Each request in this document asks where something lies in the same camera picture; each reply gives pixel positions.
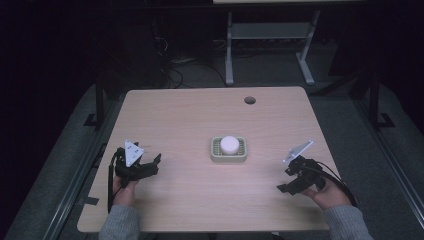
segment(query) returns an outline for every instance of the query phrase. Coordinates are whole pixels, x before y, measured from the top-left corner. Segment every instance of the gray carpet floor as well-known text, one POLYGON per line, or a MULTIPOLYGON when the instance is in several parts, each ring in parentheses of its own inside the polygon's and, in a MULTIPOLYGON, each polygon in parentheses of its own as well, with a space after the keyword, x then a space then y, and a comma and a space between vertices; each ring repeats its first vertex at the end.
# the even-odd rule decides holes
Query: gray carpet floor
MULTIPOLYGON (((295 59, 295 48, 265 52, 234 59, 233 87, 254 86, 302 86, 307 92, 319 90, 333 81, 328 77, 331 60, 336 49, 335 43, 313 45, 307 61, 316 84, 304 83, 295 59)), ((184 76, 181 88, 225 87, 223 57, 216 57, 209 64, 185 64, 175 68, 184 76)), ((171 75, 175 82, 179 74, 171 75)), ((327 140, 341 177, 360 200, 359 208, 371 235, 377 240, 424 239, 424 230, 414 215, 405 195, 390 167, 387 155, 378 142, 384 138, 418 195, 424 197, 424 137, 403 112, 396 96, 388 89, 381 88, 380 110, 388 113, 395 128, 374 131, 362 106, 367 98, 355 102, 348 97, 350 84, 323 97, 310 97, 311 104, 327 140)), ((107 143, 114 122, 122 104, 106 100, 106 121, 98 131, 83 126, 88 114, 95 111, 94 87, 80 100, 65 126, 62 135, 52 150, 21 211, 18 213, 6 239, 50 238, 46 232, 52 229, 57 209, 62 207, 63 196, 69 191, 70 183, 81 159, 96 158, 102 143, 107 143)), ((96 164, 87 170, 87 177, 77 189, 77 197, 69 214, 65 214, 63 225, 58 227, 58 239, 97 239, 97 234, 81 233, 76 225, 96 174, 96 164)), ((291 239, 329 239, 327 231, 281 232, 291 239)), ((153 236, 143 234, 142 238, 153 236)))

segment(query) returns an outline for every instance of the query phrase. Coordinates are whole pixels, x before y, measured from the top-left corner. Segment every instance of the white ball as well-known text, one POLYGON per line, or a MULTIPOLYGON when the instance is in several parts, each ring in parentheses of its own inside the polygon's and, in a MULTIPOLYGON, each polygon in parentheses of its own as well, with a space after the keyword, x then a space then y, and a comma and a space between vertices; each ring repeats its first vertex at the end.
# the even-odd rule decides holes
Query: white ball
POLYGON ((220 147, 224 155, 234 155, 238 152, 240 143, 237 138, 233 136, 226 136, 222 138, 220 147))

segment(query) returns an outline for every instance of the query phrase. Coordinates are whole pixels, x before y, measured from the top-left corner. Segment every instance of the gray sleeve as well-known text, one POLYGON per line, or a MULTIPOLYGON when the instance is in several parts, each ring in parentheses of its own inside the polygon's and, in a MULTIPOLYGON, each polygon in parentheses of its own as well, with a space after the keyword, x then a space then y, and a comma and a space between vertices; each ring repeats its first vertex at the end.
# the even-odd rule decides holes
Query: gray sleeve
POLYGON ((99 233, 99 239, 138 239, 140 215, 137 209, 113 205, 99 233))
POLYGON ((324 211, 332 240, 371 240, 362 212, 353 206, 338 206, 324 211))

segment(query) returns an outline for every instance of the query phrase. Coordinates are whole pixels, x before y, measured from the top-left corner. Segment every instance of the person's left hand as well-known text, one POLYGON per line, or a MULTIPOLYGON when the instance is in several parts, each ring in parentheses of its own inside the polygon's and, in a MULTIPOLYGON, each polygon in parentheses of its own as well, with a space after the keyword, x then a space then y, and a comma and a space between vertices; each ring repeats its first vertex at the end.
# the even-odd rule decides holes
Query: person's left hand
POLYGON ((113 178, 113 205, 123 205, 132 207, 135 203, 135 186, 139 181, 130 181, 126 188, 121 188, 121 178, 115 176, 113 178))

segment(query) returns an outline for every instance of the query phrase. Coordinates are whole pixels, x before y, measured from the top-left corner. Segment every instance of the round grommet hole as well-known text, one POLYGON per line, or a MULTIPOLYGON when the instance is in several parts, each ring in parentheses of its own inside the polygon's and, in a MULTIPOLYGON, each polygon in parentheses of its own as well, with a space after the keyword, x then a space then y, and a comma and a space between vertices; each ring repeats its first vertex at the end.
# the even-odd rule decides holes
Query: round grommet hole
POLYGON ((251 96, 249 96, 249 97, 245 97, 245 98, 244 98, 244 102, 245 102, 246 104, 252 105, 252 104, 255 104, 255 103, 256 103, 256 98, 251 97, 251 96))

